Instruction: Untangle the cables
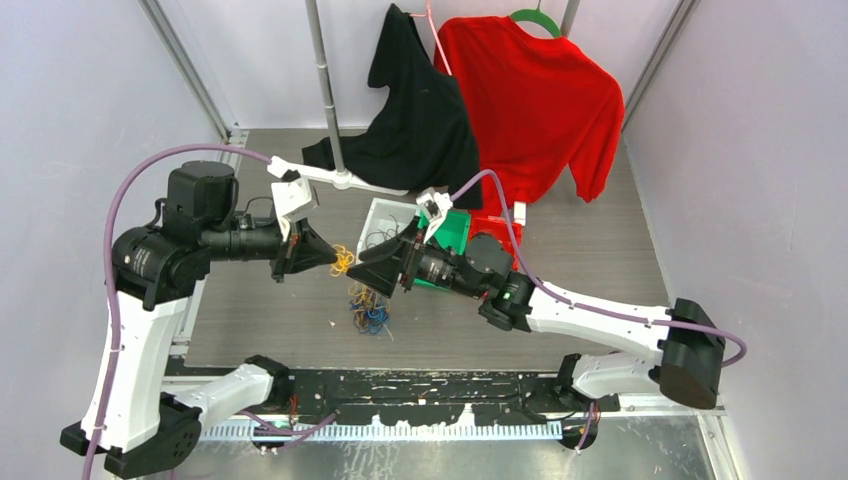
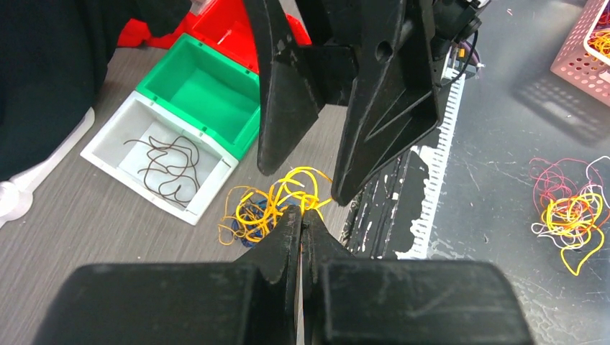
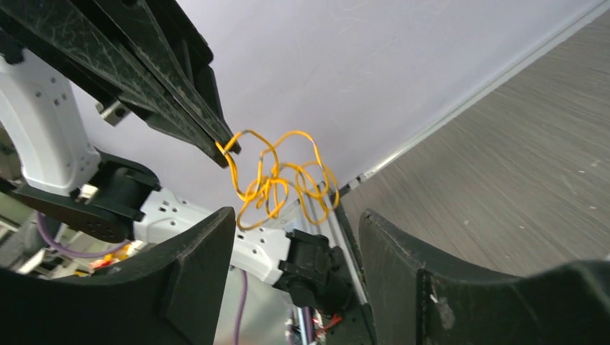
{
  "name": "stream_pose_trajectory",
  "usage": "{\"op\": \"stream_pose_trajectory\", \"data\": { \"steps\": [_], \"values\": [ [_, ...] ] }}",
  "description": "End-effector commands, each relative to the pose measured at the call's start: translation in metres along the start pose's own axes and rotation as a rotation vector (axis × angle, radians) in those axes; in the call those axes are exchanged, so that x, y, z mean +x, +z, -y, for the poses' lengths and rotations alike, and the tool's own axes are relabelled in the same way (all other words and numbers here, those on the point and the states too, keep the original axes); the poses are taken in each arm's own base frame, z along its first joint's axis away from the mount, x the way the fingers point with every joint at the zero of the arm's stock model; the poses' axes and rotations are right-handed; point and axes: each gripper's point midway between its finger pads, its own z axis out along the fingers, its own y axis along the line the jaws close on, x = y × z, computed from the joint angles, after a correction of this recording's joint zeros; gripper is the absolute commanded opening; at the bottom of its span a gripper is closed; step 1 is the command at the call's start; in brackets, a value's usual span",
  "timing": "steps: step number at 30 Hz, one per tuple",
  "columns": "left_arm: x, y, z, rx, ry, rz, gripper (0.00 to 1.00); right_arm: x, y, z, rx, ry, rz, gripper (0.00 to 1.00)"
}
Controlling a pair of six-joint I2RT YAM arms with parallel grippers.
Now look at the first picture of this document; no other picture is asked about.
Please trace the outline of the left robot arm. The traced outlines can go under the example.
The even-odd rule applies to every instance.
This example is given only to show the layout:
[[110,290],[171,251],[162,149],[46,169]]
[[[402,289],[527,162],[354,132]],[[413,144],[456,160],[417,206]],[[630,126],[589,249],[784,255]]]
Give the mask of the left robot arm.
[[134,479],[176,468],[202,432],[242,410],[277,413],[291,402],[288,368],[262,355],[190,391],[163,388],[172,339],[214,262],[264,260],[282,281],[335,261],[334,248],[307,219],[318,204],[314,187],[281,161],[271,172],[271,214],[254,217],[237,209],[232,167],[187,162],[170,173],[154,221],[111,242],[117,303],[99,378],[112,387],[98,389],[85,417],[62,430],[65,448],[100,454],[108,472]]

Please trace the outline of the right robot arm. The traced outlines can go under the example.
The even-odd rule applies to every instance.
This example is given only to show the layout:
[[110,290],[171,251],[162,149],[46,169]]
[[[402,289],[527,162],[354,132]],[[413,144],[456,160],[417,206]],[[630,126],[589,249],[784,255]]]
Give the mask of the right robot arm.
[[705,310],[603,300],[532,280],[493,236],[479,233],[463,253],[425,243],[411,227],[364,251],[348,277],[389,297],[417,280],[479,301],[479,314],[504,331],[562,334],[609,348],[568,354],[555,384],[558,403],[577,411],[617,394],[659,392],[686,407],[716,407],[726,342]]

